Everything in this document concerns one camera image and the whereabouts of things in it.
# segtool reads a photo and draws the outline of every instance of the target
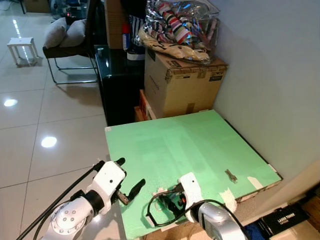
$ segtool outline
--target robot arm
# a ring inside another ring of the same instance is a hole
[[[116,200],[129,204],[146,181],[142,179],[128,197],[120,192],[121,183],[126,177],[126,172],[120,167],[124,162],[124,158],[117,162],[106,162],[87,187],[86,194],[59,205],[50,217],[48,230],[42,240],[75,240],[84,226],[98,214],[107,214]]]
[[[179,178],[186,200],[185,208],[204,200],[196,176],[189,172]],[[240,226],[231,218],[229,213],[209,202],[196,204],[185,214],[192,223],[198,222],[207,235],[214,240],[247,240]]]
[[[173,194],[173,197],[166,197],[165,194]],[[172,199],[177,194],[180,198],[178,205],[182,206],[182,209],[173,206],[175,204]],[[167,223],[159,224],[156,222],[150,212],[151,203],[156,197],[173,212],[175,219]],[[234,220],[226,209],[215,206],[210,202],[223,206],[222,203],[215,200],[204,200],[196,176],[189,172],[179,178],[178,184],[172,190],[159,192],[151,199],[147,208],[146,219],[154,227],[164,227],[185,215],[190,222],[199,223],[213,240],[248,240],[241,224],[235,222],[236,219]]]

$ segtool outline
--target white stool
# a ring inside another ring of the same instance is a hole
[[[15,53],[14,53],[14,50],[12,47],[15,48],[15,51],[16,51],[16,54],[18,55],[18,58],[21,58],[21,57],[20,57],[20,54],[18,52],[17,47],[24,47],[24,46],[29,47],[30,52],[33,56],[34,62],[35,63],[37,62],[36,56],[38,57],[38,52],[37,52],[35,41],[34,41],[33,37],[22,37],[22,38],[12,37],[10,39],[10,42],[7,44],[7,46],[10,50],[10,53],[11,53],[16,65],[18,65],[18,61],[16,59],[16,56],[15,56]]]

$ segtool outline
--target brown cardboard box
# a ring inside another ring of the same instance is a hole
[[[48,0],[24,0],[27,13],[50,13]]]
[[[219,58],[201,66],[147,50],[144,93],[156,118],[211,109],[227,68]]]
[[[302,206],[302,209],[310,216],[309,223],[320,232],[320,197],[314,196]]]
[[[122,25],[126,14],[120,0],[104,0],[106,37],[110,49],[122,49]]]
[[[145,121],[157,119],[142,89],[140,89],[139,108]]]
[[[138,106],[134,107],[134,121],[137,122],[143,122],[144,116],[142,116],[142,113],[140,111],[140,108]]]

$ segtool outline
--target green tabletop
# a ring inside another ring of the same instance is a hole
[[[111,160],[126,159],[121,191],[128,194],[140,179],[146,181],[135,200],[121,207],[128,240],[158,230],[145,220],[152,193],[174,186],[189,172],[196,176],[202,197],[218,201],[228,188],[236,199],[257,191],[248,177],[263,187],[281,180],[214,110],[107,127],[105,134]],[[227,169],[237,183],[229,179]],[[168,219],[156,204],[151,208],[159,222]]]

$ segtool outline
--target clear plastic bag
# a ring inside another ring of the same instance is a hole
[[[207,64],[217,44],[218,14],[207,0],[147,0],[138,39],[157,52]]]

